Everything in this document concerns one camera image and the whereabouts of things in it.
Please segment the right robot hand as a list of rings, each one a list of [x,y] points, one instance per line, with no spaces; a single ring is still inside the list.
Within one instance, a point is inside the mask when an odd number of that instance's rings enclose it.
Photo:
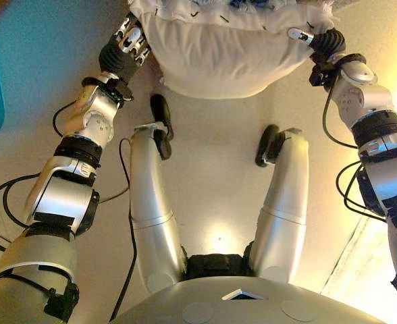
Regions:
[[[299,28],[290,28],[288,36],[312,48],[310,58],[314,63],[325,63],[333,54],[346,50],[345,38],[335,28],[321,34],[309,34]]]

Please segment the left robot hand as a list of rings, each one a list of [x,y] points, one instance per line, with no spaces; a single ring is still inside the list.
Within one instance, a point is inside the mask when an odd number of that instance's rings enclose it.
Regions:
[[[129,83],[144,64],[151,47],[138,18],[129,12],[99,54],[102,72]]]

